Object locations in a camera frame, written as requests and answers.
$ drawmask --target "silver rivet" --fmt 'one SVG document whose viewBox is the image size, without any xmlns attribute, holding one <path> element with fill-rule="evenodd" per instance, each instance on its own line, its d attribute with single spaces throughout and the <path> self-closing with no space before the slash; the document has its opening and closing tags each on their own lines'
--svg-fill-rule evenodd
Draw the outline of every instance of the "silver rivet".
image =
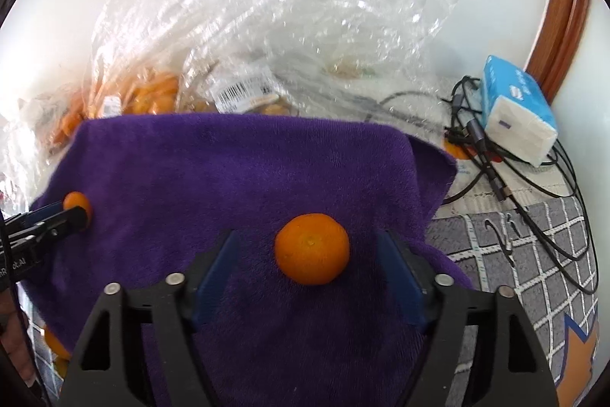
<svg viewBox="0 0 610 407">
<path fill-rule="evenodd" d="M 449 275 L 444 275 L 444 274 L 436 275 L 434 277 L 434 281 L 437 282 L 442 287 L 450 287 L 451 285 L 453 285 L 453 278 Z"/>
<path fill-rule="evenodd" d="M 165 282 L 168 285 L 179 285 L 184 281 L 184 275 L 182 273 L 172 273 L 168 275 Z"/>
<path fill-rule="evenodd" d="M 498 287 L 498 293 L 506 298 L 513 298 L 515 296 L 515 291 L 512 288 L 507 287 L 506 285 Z"/>
<path fill-rule="evenodd" d="M 109 283 L 108 285 L 106 285 L 106 287 L 104 287 L 104 293 L 106 295 L 114 295 L 115 293 L 118 293 L 118 291 L 121 289 L 121 285 L 118 283 Z"/>
</svg>

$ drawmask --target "tissue pack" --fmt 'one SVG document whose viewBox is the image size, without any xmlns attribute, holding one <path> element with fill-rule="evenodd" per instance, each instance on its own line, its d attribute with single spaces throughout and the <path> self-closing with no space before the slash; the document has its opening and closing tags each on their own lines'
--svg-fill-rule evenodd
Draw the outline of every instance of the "tissue pack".
<svg viewBox="0 0 610 407">
<path fill-rule="evenodd" d="M 536 80 L 508 61 L 489 56 L 481 84 L 487 136 L 540 166 L 557 139 L 557 124 Z"/>
</svg>

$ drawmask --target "brown wooden trim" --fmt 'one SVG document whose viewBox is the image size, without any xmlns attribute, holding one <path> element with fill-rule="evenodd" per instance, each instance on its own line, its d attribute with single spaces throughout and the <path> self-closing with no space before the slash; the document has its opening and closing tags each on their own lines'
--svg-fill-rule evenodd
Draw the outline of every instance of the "brown wooden trim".
<svg viewBox="0 0 610 407">
<path fill-rule="evenodd" d="M 583 34 L 590 0 L 549 0 L 542 30 L 526 68 L 552 102 Z"/>
</svg>

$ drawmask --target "purple cloth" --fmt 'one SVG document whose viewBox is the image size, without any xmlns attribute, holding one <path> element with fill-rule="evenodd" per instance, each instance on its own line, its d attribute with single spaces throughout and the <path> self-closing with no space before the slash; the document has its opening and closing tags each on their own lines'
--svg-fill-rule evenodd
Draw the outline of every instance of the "purple cloth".
<svg viewBox="0 0 610 407">
<path fill-rule="evenodd" d="M 395 230 L 470 286 L 424 244 L 455 171 L 443 152 L 380 125 L 212 114 L 90 121 L 38 205 L 82 191 L 94 220 L 56 246 L 27 289 L 71 350 L 107 283 L 161 281 L 220 230 L 238 229 L 239 262 L 215 321 L 196 335 L 223 404 L 394 405 L 422 337 L 401 322 L 374 228 Z M 351 241 L 347 269 L 322 287 L 289 281 L 273 256 L 278 230 L 312 212 L 332 216 Z M 168 405 L 151 362 L 157 401 Z"/>
</svg>

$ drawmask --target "white sticker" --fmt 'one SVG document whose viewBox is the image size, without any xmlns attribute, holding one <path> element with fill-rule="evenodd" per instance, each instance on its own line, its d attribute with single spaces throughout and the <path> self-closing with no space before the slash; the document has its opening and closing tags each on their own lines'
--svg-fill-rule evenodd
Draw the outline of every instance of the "white sticker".
<svg viewBox="0 0 610 407">
<path fill-rule="evenodd" d="M 257 76 L 236 80 L 230 85 L 212 90 L 212 97 L 219 113 L 241 114 L 278 100 L 268 77 Z"/>
<path fill-rule="evenodd" d="M 100 117 L 115 117 L 120 116 L 121 114 L 123 114 L 121 111 L 121 97 L 118 95 L 108 95 L 107 97 L 104 97 Z"/>
</svg>

